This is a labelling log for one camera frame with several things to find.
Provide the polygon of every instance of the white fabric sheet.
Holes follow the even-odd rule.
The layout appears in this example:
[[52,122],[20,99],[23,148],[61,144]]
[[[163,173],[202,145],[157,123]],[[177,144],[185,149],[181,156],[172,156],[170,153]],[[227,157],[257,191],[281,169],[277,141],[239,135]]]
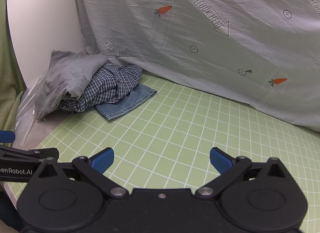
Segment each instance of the white fabric sheet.
[[136,64],[320,130],[320,0],[84,0],[84,5],[99,50],[115,63]]

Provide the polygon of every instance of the checkered fabric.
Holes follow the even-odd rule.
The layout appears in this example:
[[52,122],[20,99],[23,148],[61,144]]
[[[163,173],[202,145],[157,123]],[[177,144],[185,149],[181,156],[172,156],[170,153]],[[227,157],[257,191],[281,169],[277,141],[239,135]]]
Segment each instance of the checkered fabric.
[[115,103],[134,89],[141,74],[138,66],[115,68],[105,64],[93,75],[79,100],[62,100],[59,107],[63,111],[84,112],[100,103]]

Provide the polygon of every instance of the blue pad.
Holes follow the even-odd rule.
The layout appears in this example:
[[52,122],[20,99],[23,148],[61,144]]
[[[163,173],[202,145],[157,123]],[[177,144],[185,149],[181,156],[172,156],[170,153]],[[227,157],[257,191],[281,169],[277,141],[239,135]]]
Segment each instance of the blue pad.
[[0,131],[0,143],[13,143],[16,135],[11,131]]
[[99,173],[103,174],[113,164],[114,159],[115,154],[113,149],[108,148],[92,156],[90,158],[90,166]]
[[210,162],[220,174],[223,174],[233,166],[231,160],[217,152],[214,148],[210,151]]

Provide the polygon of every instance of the triangular cutout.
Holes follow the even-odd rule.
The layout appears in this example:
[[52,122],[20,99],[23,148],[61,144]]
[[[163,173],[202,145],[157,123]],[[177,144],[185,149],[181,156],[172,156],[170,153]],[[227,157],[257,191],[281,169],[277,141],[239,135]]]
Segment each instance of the triangular cutout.
[[47,164],[46,167],[43,168],[41,173],[39,174],[39,178],[46,178],[46,177],[52,177],[57,176],[57,172],[55,171],[52,164]]
[[281,169],[279,168],[279,166],[277,164],[271,165],[270,170],[268,172],[268,175],[275,176],[275,177],[281,177],[281,178],[285,177],[284,173],[281,171]]

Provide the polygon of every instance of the white panel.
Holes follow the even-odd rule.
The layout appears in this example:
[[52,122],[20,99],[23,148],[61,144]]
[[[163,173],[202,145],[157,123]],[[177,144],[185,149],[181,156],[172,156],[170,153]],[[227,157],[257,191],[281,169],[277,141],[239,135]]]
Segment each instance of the white panel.
[[52,50],[85,54],[75,0],[7,0],[14,52],[27,86],[46,74]]

